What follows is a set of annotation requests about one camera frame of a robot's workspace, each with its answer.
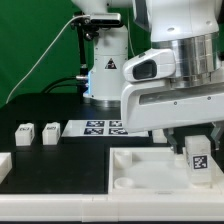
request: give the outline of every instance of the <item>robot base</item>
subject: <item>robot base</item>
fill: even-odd
[[[105,107],[105,108],[110,108],[110,107],[120,107],[121,101],[120,100],[100,100],[100,99],[94,99],[92,96],[88,94],[83,95],[83,102],[86,104],[91,104],[93,106],[98,106],[98,107]]]

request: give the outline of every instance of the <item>metal cylinder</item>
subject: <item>metal cylinder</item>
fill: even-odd
[[[213,33],[182,40],[152,43],[154,49],[171,49],[176,72],[170,77],[173,88],[189,88],[207,84],[211,72],[221,67],[218,57],[219,34]]]

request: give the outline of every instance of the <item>white plastic part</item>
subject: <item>white plastic part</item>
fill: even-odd
[[[94,66],[89,72],[85,98],[120,101],[125,82],[122,68],[128,60],[128,31],[125,26],[99,30],[94,39]]]
[[[132,152],[123,151],[115,152],[114,154],[115,166],[120,169],[131,167],[132,165]]]
[[[57,145],[61,136],[59,123],[47,124],[42,132],[43,145]]]
[[[92,13],[106,13],[110,8],[129,8],[132,0],[72,0],[86,15]]]
[[[21,124],[15,133],[16,146],[30,146],[34,136],[34,124]]]
[[[134,188],[135,184],[134,181],[130,178],[118,178],[114,182],[114,187],[116,189],[131,189]]]
[[[123,127],[131,133],[224,120],[223,84],[184,91],[171,91],[165,79],[126,83],[121,97]]]
[[[206,136],[185,137],[187,171],[192,184],[212,184],[211,142]]]
[[[130,167],[115,152],[132,153]],[[224,175],[211,159],[211,188],[195,188],[183,155],[170,148],[111,148],[109,194],[0,195],[1,221],[223,221]]]
[[[11,153],[0,153],[0,184],[12,169]]]
[[[153,130],[152,138],[154,143],[167,143],[167,138],[164,135],[163,129]]]
[[[146,0],[152,42],[186,39],[218,32],[216,0]]]
[[[136,66],[139,66],[147,61],[153,61],[157,67],[157,74],[153,78],[137,80],[133,76],[133,70]],[[138,55],[130,60],[128,60],[123,67],[123,73],[125,79],[128,82],[139,82],[152,79],[161,79],[169,77],[174,74],[176,70],[176,62],[174,58],[173,51],[170,49],[155,50],[150,49],[144,52],[142,55]]]

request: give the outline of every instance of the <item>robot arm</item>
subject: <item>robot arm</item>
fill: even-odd
[[[222,1],[146,0],[146,5],[152,49],[124,65],[124,128],[138,132],[224,120],[217,23]]]
[[[107,13],[108,8],[128,8],[132,0],[72,0],[86,15]]]

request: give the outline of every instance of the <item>black panel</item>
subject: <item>black panel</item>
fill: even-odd
[[[152,79],[157,75],[155,61],[148,60],[133,68],[133,76],[136,80]]]

